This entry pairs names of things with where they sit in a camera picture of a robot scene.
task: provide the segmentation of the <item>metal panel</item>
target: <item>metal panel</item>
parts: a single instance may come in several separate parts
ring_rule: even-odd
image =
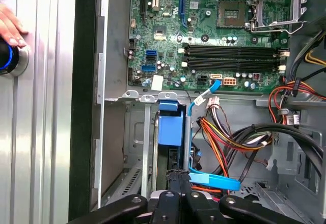
[[[0,223],[68,220],[75,0],[1,0],[29,30],[29,65],[0,77]]]

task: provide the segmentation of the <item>fingernail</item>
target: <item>fingernail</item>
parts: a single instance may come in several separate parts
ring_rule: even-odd
[[[18,45],[18,42],[14,38],[10,38],[9,39],[9,44],[11,44],[13,46],[17,46]]]
[[[20,46],[26,46],[26,43],[23,39],[19,39],[19,45]]]

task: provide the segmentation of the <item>cable tie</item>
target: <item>cable tie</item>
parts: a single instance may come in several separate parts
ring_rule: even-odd
[[[293,90],[292,90],[292,94],[293,94],[294,98],[296,98],[296,96],[297,96],[300,84],[301,84],[301,78],[298,77],[297,79],[295,79],[295,83],[294,83]]]
[[[263,142],[261,142],[260,144],[263,145],[263,147],[265,147],[265,146],[268,144],[268,142],[263,141]]]

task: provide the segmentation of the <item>hand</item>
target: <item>hand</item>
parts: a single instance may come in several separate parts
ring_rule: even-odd
[[[0,4],[0,36],[11,46],[25,47],[20,33],[27,34],[28,31],[6,5]]]

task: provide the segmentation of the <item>blue tab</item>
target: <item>blue tab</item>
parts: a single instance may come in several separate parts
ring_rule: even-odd
[[[214,187],[214,188],[219,188],[219,189],[227,189],[231,191],[239,191],[240,190],[240,185],[241,183],[237,180],[227,178],[227,177],[222,177],[222,176],[217,176],[217,175],[212,175],[208,173],[203,173],[199,172],[194,169],[190,169],[192,173],[195,173],[196,175],[206,175],[206,177],[200,178],[197,177],[192,180],[193,183],[198,183],[204,186],[208,187]]]
[[[178,101],[160,100],[158,110],[178,111]]]
[[[199,183],[201,184],[209,184],[209,175],[205,174],[196,174],[196,173],[189,173],[189,176],[191,178],[190,182],[193,183]]]
[[[158,144],[181,146],[183,134],[183,111],[181,116],[159,116]]]

